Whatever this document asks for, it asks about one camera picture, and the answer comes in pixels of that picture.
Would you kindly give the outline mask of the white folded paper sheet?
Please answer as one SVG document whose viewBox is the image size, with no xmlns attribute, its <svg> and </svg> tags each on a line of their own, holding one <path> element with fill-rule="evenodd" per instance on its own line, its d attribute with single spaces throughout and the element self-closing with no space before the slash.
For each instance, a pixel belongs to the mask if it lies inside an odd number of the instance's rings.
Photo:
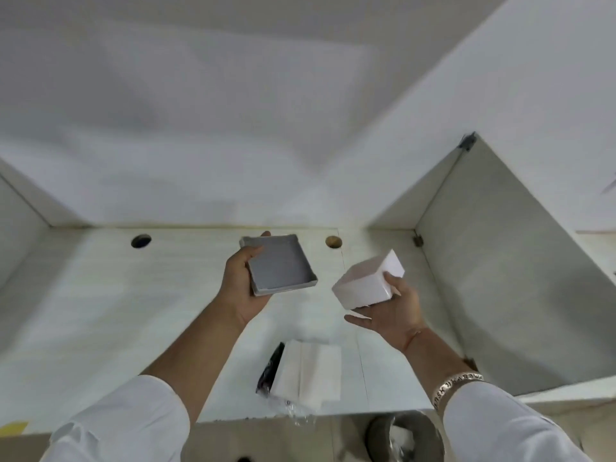
<svg viewBox="0 0 616 462">
<path fill-rule="evenodd" d="M 336 344 L 282 342 L 273 359 L 270 396 L 318 412 L 342 395 L 342 348 Z"/>
</svg>

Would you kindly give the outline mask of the narrow white partition panel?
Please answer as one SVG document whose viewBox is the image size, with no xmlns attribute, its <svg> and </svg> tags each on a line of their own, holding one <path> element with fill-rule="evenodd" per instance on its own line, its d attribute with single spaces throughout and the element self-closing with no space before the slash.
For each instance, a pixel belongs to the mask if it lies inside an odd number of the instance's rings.
<svg viewBox="0 0 616 462">
<path fill-rule="evenodd" d="M 32 182 L 0 157 L 0 289 L 49 230 L 35 195 Z"/>
</svg>

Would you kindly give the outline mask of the person's right forearm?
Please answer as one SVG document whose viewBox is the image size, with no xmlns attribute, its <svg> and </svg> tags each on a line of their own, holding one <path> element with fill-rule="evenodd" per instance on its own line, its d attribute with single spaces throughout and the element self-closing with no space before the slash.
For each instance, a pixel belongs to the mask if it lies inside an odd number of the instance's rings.
<svg viewBox="0 0 616 462">
<path fill-rule="evenodd" d="M 483 381 L 483 377 L 431 329 L 422 332 L 404 356 L 441 418 L 455 391 L 470 382 Z"/>
</svg>

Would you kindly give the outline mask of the white shirt sleeve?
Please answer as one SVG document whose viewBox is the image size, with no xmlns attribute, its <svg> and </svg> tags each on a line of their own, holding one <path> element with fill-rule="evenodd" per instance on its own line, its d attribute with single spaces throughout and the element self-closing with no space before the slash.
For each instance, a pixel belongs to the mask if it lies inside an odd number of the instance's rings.
<svg viewBox="0 0 616 462">
<path fill-rule="evenodd" d="M 139 375 L 57 428 L 40 462 L 181 462 L 191 427 L 171 386 Z"/>
<path fill-rule="evenodd" d="M 454 391 L 442 418 L 457 462 L 592 462 L 557 424 L 486 382 Z"/>
</svg>

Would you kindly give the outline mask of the white right shirt sleeve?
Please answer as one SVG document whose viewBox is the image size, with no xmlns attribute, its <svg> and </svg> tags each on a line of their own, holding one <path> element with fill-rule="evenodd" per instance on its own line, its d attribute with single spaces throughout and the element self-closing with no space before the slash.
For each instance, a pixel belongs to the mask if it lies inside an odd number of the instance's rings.
<svg viewBox="0 0 616 462">
<path fill-rule="evenodd" d="M 486 382 L 454 391 L 442 418 L 457 462 L 592 462 L 557 424 Z"/>
</svg>

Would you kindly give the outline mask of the orange wrist thread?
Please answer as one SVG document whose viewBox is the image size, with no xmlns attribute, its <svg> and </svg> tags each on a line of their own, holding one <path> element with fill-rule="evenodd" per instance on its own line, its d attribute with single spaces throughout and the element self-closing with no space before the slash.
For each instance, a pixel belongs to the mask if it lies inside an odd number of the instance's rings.
<svg viewBox="0 0 616 462">
<path fill-rule="evenodd" d="M 427 326 L 423 326 L 423 327 L 418 327 L 418 328 L 414 328 L 412 329 L 412 331 L 410 332 L 409 337 L 407 337 L 401 352 L 403 354 L 406 354 L 406 351 L 408 350 L 408 348 L 410 347 L 411 343 L 424 331 L 429 330 L 429 328 Z"/>
</svg>

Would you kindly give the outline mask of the person's right hand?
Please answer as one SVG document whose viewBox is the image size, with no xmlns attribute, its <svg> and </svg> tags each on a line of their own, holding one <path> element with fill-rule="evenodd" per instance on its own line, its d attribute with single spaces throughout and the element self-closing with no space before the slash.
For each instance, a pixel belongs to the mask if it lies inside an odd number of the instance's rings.
<svg viewBox="0 0 616 462">
<path fill-rule="evenodd" d="M 371 318 L 373 329 L 390 346 L 401 349 L 414 328 L 426 326 L 420 307 L 418 293 L 403 279 L 403 293 L 400 297 L 373 305 L 356 308 L 353 314 L 358 317 Z"/>
</svg>

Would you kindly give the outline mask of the grey box tray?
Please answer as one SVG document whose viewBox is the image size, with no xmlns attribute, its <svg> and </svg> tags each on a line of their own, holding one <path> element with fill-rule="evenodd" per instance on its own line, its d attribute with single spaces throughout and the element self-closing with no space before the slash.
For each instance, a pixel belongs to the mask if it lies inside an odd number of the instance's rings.
<svg viewBox="0 0 616 462">
<path fill-rule="evenodd" d="M 256 297 L 314 287 L 318 278 L 312 270 L 296 234 L 244 236 L 240 247 L 261 247 L 248 261 L 251 289 Z"/>
</svg>

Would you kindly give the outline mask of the clear plastic wrapper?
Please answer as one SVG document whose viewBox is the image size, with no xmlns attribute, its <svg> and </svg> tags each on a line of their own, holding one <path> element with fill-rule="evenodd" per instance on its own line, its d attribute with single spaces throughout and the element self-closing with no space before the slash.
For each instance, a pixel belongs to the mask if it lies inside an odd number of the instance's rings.
<svg viewBox="0 0 616 462">
<path fill-rule="evenodd" d="M 317 423 L 317 415 L 302 404 L 274 396 L 265 388 L 258 389 L 256 394 L 267 403 L 276 417 L 288 418 L 296 427 L 314 427 Z"/>
</svg>

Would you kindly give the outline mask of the grey round bin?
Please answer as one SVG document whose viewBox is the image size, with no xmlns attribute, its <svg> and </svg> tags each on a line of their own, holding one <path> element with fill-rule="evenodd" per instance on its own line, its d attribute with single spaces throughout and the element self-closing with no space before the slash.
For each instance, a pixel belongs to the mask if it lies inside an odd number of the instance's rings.
<svg viewBox="0 0 616 462">
<path fill-rule="evenodd" d="M 372 462 L 445 462 L 440 431 L 417 410 L 374 417 L 366 428 L 364 445 Z"/>
</svg>

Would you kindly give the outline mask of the person's left hand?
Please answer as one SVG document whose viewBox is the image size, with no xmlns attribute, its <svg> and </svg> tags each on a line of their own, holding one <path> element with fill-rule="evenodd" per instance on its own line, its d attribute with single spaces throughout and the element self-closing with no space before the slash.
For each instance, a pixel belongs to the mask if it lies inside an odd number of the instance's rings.
<svg viewBox="0 0 616 462">
<path fill-rule="evenodd" d="M 214 300 L 231 312 L 240 330 L 265 308 L 272 295 L 255 296 L 252 291 L 252 277 L 246 264 L 246 247 L 240 248 L 227 259 L 222 283 Z"/>
</svg>

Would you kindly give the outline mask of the black flat pouch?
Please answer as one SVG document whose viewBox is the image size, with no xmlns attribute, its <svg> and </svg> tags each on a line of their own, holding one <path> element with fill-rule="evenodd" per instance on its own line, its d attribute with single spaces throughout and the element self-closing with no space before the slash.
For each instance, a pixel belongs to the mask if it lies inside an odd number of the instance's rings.
<svg viewBox="0 0 616 462">
<path fill-rule="evenodd" d="M 280 362 L 283 356 L 284 349 L 285 349 L 285 343 L 281 342 L 277 346 L 277 348 L 275 349 L 271 357 L 269 358 L 269 361 L 258 380 L 258 385 L 256 388 L 256 393 L 258 395 L 266 397 L 266 398 L 270 396 L 270 393 L 273 387 L 273 382 L 275 380 L 276 373 L 280 366 Z"/>
</svg>

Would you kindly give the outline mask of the white left shirt sleeve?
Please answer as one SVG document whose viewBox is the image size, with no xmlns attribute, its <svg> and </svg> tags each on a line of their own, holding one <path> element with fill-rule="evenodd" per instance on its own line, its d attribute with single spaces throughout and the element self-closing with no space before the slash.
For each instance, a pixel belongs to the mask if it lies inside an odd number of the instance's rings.
<svg viewBox="0 0 616 462">
<path fill-rule="evenodd" d="M 191 427 L 171 386 L 139 375 L 57 428 L 40 462 L 181 462 Z"/>
</svg>

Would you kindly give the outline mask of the person's left forearm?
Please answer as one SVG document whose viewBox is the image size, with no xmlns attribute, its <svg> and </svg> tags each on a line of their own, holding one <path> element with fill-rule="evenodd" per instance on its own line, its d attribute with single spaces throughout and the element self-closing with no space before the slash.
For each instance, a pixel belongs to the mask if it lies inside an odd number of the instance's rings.
<svg viewBox="0 0 616 462">
<path fill-rule="evenodd" d="M 168 384 L 193 426 L 246 327 L 249 301 L 217 296 L 141 373 Z"/>
</svg>

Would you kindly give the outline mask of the white cardboard box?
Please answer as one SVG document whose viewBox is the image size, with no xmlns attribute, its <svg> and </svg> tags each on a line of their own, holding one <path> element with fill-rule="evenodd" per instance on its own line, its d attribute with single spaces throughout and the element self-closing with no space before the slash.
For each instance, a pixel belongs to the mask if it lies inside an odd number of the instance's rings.
<svg viewBox="0 0 616 462">
<path fill-rule="evenodd" d="M 405 269 L 393 249 L 350 266 L 331 290 L 345 310 L 387 301 L 392 288 L 384 272 L 404 277 Z"/>
</svg>

